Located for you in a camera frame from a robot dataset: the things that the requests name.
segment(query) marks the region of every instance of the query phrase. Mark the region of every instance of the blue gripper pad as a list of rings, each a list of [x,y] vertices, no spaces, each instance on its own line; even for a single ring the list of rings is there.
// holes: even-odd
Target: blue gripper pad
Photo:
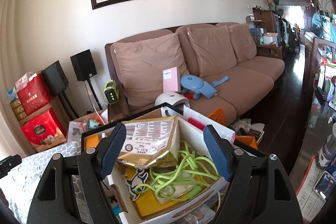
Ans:
[[[114,164],[126,140],[126,126],[118,123],[109,137],[103,138],[97,145],[97,161],[100,170],[96,172],[98,179],[104,180],[112,173]]]
[[[226,147],[229,148],[225,141],[227,141],[230,146],[231,144],[228,140],[222,139],[212,125],[207,125],[204,128],[203,138],[219,175],[224,177],[226,181],[231,181],[232,173],[230,171],[230,162],[223,151]]]

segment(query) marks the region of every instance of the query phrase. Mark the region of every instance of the speaker stand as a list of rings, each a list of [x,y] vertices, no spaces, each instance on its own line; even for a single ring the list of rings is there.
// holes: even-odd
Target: speaker stand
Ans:
[[[68,117],[70,118],[70,120],[78,119],[79,115],[78,115],[77,111],[74,109],[74,107],[72,106],[71,102],[69,101],[69,98],[68,98],[67,94],[64,91],[62,91],[60,94],[58,94],[58,98],[61,101],[61,103],[63,105],[63,108],[64,108],[65,112],[67,113]],[[72,113],[75,116],[75,119],[73,118],[73,115],[69,112],[69,109],[68,109],[67,105],[65,104],[65,102],[63,101],[63,99],[68,104],[68,107],[70,107]]]
[[[90,79],[87,79],[87,83],[89,84],[89,87],[90,87],[90,89],[91,89],[91,91],[92,91],[92,94],[93,94],[93,96],[94,96],[94,99],[96,100],[97,103],[99,103],[97,94],[96,94],[96,92],[95,92],[95,90],[93,89],[93,86],[92,86],[92,84],[91,84],[91,80],[90,80]],[[98,107],[99,107],[100,110],[103,110],[103,108],[101,107],[100,104],[98,104]]]

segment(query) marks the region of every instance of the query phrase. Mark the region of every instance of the penguin sticker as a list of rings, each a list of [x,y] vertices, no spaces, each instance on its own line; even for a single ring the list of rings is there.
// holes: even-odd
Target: penguin sticker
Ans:
[[[131,179],[125,179],[126,184],[128,185],[128,190],[132,195],[132,201],[136,201],[139,198],[139,194],[134,192],[134,189],[137,185],[145,183],[148,178],[148,173],[144,169],[137,169],[136,173]]]

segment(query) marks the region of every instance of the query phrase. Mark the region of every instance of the wooden cabinet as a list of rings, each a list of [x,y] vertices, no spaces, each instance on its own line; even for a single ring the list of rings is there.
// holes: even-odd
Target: wooden cabinet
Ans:
[[[280,33],[279,27],[279,14],[275,11],[264,10],[264,11],[254,11],[254,18],[256,20],[262,20],[262,22],[257,22],[257,28],[264,28],[267,32]]]

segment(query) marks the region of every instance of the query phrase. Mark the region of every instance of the screw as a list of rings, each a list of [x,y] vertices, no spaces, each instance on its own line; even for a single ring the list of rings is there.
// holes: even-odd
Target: screw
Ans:
[[[95,151],[96,151],[96,149],[94,147],[90,147],[90,148],[86,149],[87,154],[93,154]]]
[[[240,148],[236,149],[235,150],[235,154],[238,155],[238,156],[241,156],[242,154],[244,154],[244,151]]]
[[[270,155],[269,155],[269,158],[270,158],[271,160],[277,160],[277,159],[278,159],[278,156],[275,155],[275,154],[270,154]]]
[[[58,160],[60,157],[61,157],[61,154],[57,153],[57,154],[53,155],[52,159]]]

